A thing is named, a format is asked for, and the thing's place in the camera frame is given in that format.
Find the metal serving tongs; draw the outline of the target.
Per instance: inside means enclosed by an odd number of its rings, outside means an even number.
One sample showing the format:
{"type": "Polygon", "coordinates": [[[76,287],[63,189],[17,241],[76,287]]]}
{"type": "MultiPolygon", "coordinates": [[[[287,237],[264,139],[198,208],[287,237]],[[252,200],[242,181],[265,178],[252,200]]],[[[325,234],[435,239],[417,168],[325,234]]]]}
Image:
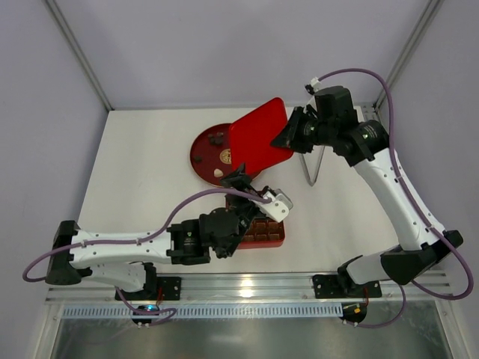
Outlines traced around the metal serving tongs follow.
{"type": "Polygon", "coordinates": [[[306,156],[304,154],[299,154],[300,165],[302,166],[302,171],[303,171],[303,174],[305,175],[306,182],[310,187],[314,187],[314,185],[317,183],[320,169],[321,169],[321,164],[323,162],[325,147],[320,146],[318,147],[317,151],[318,151],[318,156],[315,162],[314,171],[312,173],[309,171],[308,163],[306,161],[306,156]]]}

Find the red rectangular box lid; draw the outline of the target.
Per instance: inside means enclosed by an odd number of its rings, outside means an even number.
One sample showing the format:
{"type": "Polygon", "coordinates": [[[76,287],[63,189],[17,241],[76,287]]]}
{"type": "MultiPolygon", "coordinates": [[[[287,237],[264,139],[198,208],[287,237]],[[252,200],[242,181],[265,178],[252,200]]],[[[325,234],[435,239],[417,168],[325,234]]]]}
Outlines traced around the red rectangular box lid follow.
{"type": "Polygon", "coordinates": [[[279,97],[234,121],[228,130],[232,168],[244,165],[252,175],[290,159],[292,150],[271,145],[286,125],[287,112],[279,97]]]}

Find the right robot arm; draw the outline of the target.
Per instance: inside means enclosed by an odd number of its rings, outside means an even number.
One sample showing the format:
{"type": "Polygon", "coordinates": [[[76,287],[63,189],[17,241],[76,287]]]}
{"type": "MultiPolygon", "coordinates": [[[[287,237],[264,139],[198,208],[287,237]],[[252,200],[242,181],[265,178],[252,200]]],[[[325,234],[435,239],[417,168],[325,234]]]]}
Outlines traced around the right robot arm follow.
{"type": "Polygon", "coordinates": [[[340,266],[338,282],[345,292],[377,280],[406,285],[463,243],[460,232],[446,230],[414,188],[404,188],[410,181],[399,162],[391,160],[388,133],[375,120],[358,119],[348,89],[316,91],[305,107],[294,108],[271,145],[301,154],[315,146],[331,147],[369,185],[389,217],[398,244],[340,266]]]}

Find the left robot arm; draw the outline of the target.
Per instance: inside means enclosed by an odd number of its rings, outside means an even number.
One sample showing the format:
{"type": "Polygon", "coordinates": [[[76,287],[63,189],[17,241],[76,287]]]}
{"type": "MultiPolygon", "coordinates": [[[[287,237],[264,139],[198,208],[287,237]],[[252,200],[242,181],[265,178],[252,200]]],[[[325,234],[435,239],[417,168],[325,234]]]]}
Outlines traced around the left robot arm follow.
{"type": "Polygon", "coordinates": [[[231,257],[262,206],[271,200],[256,191],[242,170],[227,177],[225,188],[204,190],[177,205],[158,229],[142,233],[93,233],[76,221],[62,221],[53,240],[45,278],[49,285],[72,286],[84,279],[147,297],[156,289],[156,265],[200,266],[211,256],[231,257]],[[186,205],[209,194],[229,202],[197,218],[173,223],[186,205]]]}

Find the red chocolate box with tray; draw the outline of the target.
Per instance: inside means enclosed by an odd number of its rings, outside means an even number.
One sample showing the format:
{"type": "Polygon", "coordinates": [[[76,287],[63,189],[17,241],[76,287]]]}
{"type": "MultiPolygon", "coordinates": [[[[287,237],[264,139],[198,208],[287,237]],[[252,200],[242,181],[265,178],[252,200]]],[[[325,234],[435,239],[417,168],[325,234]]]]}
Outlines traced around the red chocolate box with tray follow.
{"type": "Polygon", "coordinates": [[[262,219],[255,222],[256,238],[260,241],[260,247],[239,247],[239,250],[277,248],[285,239],[283,222],[275,222],[262,213],[262,219]]]}

